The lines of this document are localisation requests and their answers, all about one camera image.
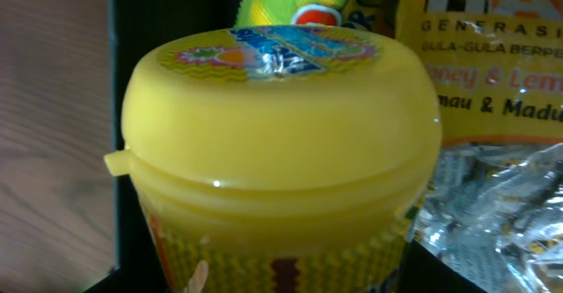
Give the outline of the Haribo gummy candy bag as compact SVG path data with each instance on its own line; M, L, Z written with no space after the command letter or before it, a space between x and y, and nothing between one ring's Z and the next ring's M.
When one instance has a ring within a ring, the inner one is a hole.
M240 0L236 26L343 26L393 37L398 0Z

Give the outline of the yellow Hacks candy bag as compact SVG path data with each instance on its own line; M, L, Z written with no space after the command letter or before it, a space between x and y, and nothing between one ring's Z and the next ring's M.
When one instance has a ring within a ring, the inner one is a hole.
M562 289L562 0L399 0L438 95L417 241L487 292Z

